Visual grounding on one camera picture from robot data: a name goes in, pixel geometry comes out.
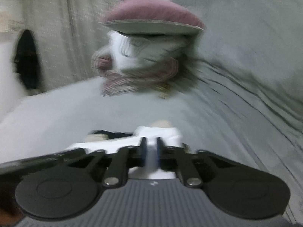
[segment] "bed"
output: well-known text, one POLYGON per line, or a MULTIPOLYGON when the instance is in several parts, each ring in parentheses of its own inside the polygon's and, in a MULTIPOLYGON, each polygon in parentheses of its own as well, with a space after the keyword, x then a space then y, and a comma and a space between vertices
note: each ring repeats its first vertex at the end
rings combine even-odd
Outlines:
POLYGON ((172 1, 207 29, 168 99, 153 90, 103 97, 100 77, 26 97, 0 124, 0 162, 64 150, 95 129, 169 120, 193 151, 282 178, 291 190, 284 216, 302 223, 303 0, 172 1))

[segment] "round pad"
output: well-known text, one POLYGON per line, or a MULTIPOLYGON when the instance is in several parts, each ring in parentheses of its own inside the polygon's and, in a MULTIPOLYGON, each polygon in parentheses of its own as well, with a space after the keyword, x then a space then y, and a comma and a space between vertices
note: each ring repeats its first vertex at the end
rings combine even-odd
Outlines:
POLYGON ((97 184, 84 169, 67 166, 30 174, 15 190, 17 204, 43 220, 74 217, 87 209, 97 194, 97 184))
POLYGON ((237 167, 222 169, 205 191, 218 208, 246 219, 282 214, 290 199, 288 186, 278 177, 237 167))

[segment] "stuffed toy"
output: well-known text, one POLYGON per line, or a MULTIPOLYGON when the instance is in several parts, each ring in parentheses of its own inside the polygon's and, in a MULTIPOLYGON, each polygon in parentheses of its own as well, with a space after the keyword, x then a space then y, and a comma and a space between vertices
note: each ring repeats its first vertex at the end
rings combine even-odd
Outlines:
POLYGON ((105 78, 102 95, 114 96, 156 88, 160 97, 169 91, 167 80, 178 73, 175 59, 188 43, 184 35, 127 35, 108 33, 109 44, 92 57, 92 67, 105 78))

